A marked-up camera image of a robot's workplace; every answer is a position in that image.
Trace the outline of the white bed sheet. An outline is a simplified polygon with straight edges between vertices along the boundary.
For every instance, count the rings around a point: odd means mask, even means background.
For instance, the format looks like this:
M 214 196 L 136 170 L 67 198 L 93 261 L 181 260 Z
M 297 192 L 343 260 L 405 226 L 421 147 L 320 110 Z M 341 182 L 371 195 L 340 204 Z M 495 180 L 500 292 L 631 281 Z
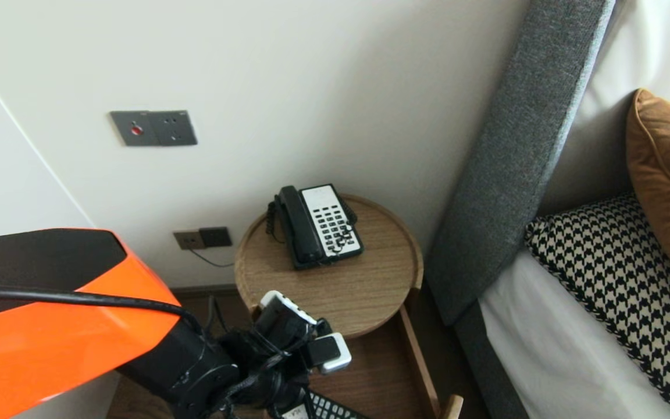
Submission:
M 616 338 L 528 250 L 479 305 L 530 419 L 670 419 L 670 405 Z

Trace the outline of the black telephone handset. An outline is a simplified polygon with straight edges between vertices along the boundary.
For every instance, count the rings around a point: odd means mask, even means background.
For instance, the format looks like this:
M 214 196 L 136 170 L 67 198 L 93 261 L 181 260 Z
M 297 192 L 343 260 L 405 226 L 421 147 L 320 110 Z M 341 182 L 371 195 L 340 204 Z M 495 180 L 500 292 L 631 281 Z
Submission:
M 287 220 L 287 243 L 296 269 L 318 265 L 325 257 L 319 234 L 300 192 L 294 186 L 281 188 L 279 204 Z

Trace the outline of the dark grey power socket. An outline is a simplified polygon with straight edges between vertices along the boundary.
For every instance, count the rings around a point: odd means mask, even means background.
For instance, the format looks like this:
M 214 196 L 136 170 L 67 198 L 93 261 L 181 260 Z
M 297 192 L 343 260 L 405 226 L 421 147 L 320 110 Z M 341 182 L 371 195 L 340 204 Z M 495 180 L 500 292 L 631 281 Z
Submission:
M 233 244 L 227 226 L 212 226 L 198 230 L 205 248 L 230 247 Z

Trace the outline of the grey fabric headboard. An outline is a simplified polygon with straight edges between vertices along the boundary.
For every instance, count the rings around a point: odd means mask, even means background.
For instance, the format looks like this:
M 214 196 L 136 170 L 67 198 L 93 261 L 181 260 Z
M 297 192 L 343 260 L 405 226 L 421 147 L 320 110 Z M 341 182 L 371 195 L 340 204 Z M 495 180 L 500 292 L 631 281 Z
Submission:
M 540 207 L 616 0 L 531 0 L 436 231 L 426 279 L 454 325 L 514 259 Z

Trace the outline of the black white houndstooth pillow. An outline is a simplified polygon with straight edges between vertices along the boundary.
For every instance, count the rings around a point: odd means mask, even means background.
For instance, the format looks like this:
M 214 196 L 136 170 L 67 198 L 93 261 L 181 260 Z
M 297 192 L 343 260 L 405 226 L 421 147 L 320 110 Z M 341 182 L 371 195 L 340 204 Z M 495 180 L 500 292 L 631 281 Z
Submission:
M 670 259 L 635 193 L 537 217 L 524 241 L 670 406 Z

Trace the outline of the black TV remote control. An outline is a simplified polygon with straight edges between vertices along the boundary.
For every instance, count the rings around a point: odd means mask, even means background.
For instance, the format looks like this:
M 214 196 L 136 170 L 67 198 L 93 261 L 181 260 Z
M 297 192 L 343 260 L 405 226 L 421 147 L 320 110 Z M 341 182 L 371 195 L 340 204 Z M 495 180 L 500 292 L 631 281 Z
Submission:
M 308 392 L 305 413 L 308 419 L 370 419 L 343 404 L 316 392 Z

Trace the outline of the brown wooden baseboard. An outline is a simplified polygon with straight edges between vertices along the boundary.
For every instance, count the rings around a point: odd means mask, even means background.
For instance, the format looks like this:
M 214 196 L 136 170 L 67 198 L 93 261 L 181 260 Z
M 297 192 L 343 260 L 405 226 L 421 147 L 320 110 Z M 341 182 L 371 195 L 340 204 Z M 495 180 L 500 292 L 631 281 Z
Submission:
M 204 296 L 239 295 L 237 287 L 232 284 L 176 287 L 170 288 L 170 291 L 178 299 L 200 298 Z

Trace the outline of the beige wall data socket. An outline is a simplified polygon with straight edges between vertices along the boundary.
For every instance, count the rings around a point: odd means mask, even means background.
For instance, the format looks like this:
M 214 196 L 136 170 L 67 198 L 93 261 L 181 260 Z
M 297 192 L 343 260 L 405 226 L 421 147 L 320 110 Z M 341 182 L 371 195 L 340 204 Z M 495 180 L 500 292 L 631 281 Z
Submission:
M 197 230 L 174 231 L 173 236 L 181 250 L 200 250 L 207 248 L 202 234 Z

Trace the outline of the beige upholstered headboard panel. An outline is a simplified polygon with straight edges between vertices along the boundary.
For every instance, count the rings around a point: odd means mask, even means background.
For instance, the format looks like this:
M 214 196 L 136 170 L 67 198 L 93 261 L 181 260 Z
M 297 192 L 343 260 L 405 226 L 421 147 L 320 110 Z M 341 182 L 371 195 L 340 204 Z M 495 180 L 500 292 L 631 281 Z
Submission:
M 538 215 L 551 215 L 631 191 L 625 127 L 633 90 L 587 93 L 575 114 Z

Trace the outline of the grey fabric bed frame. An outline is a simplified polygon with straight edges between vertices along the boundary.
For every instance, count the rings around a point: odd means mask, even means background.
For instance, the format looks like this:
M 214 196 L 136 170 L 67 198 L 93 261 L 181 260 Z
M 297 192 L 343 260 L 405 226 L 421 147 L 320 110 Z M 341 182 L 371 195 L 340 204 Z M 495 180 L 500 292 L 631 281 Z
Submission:
M 454 324 L 454 332 L 467 357 L 482 402 L 491 419 L 530 419 L 510 377 L 487 337 L 478 300 Z

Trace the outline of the black telephone base white keypad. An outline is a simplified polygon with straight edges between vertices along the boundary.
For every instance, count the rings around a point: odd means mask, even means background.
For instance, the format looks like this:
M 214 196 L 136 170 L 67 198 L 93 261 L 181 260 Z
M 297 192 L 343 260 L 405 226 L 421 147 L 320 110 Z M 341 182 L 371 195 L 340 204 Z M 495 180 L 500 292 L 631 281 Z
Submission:
M 364 252 L 364 245 L 355 228 L 357 216 L 338 194 L 333 184 L 297 190 L 309 210 L 325 252 L 322 262 L 306 269 L 332 265 L 341 260 L 357 257 Z M 272 202 L 268 204 L 266 233 L 275 241 L 286 245 L 295 268 L 291 245 L 287 243 L 289 236 L 286 233 L 287 220 L 280 207 L 278 195 L 279 193 L 275 194 Z

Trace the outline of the grey wall switch panel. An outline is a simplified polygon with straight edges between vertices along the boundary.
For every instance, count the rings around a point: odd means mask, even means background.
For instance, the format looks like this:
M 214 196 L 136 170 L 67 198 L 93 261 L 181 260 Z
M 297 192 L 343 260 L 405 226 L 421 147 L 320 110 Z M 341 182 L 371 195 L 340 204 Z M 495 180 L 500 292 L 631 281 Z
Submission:
M 128 147 L 182 147 L 198 143 L 188 111 L 111 111 L 109 117 Z

